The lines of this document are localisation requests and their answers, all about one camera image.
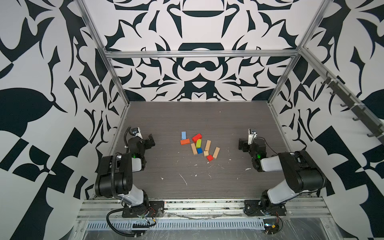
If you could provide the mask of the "natural wood block 31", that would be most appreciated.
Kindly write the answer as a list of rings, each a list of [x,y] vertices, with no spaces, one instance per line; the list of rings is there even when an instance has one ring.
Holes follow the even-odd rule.
[[[210,146],[211,146],[211,141],[207,140],[205,151],[209,151],[210,150]]]

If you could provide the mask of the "natural wood block 58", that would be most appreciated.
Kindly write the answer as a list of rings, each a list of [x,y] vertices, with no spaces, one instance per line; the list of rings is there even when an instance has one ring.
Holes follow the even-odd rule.
[[[215,148],[215,151],[214,151],[214,154],[213,154],[213,158],[216,159],[219,155],[219,152],[220,152],[220,148],[219,147],[216,147]]]

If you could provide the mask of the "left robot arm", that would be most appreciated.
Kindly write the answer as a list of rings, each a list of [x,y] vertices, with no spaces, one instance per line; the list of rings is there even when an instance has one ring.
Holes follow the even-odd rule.
[[[150,208],[148,195],[133,184],[133,173],[145,169],[145,152],[155,145],[152,134],[145,140],[133,137],[128,140],[125,154],[102,157],[95,182],[96,196],[120,200],[131,212],[143,215]]]

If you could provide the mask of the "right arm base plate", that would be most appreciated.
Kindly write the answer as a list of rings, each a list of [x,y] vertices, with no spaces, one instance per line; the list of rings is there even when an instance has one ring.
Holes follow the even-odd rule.
[[[269,200],[245,200],[244,213],[249,217],[254,216],[285,216],[285,204],[272,204]]]

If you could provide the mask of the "natural wood block 29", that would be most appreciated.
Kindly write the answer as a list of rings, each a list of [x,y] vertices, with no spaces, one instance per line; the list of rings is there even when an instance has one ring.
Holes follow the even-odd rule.
[[[198,154],[198,151],[197,151],[197,148],[196,148],[195,143],[192,143],[192,144],[191,144],[191,148],[192,148],[193,154],[194,154],[194,155],[197,155],[197,154]]]

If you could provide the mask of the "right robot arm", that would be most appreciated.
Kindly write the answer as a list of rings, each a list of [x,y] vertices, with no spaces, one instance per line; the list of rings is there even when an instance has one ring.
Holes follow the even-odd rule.
[[[306,151],[282,152],[267,157],[267,142],[261,138],[239,139],[239,150],[252,158],[258,172],[284,173],[285,179],[263,191],[259,200],[245,200],[247,216],[285,215],[285,203],[300,194],[310,194],[325,187],[327,178]]]

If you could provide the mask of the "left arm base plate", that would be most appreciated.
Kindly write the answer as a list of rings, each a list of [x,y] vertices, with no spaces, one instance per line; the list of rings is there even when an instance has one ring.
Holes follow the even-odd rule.
[[[123,218],[138,218],[146,216],[147,218],[156,218],[164,213],[164,201],[144,202],[139,206],[126,207],[123,210]]]

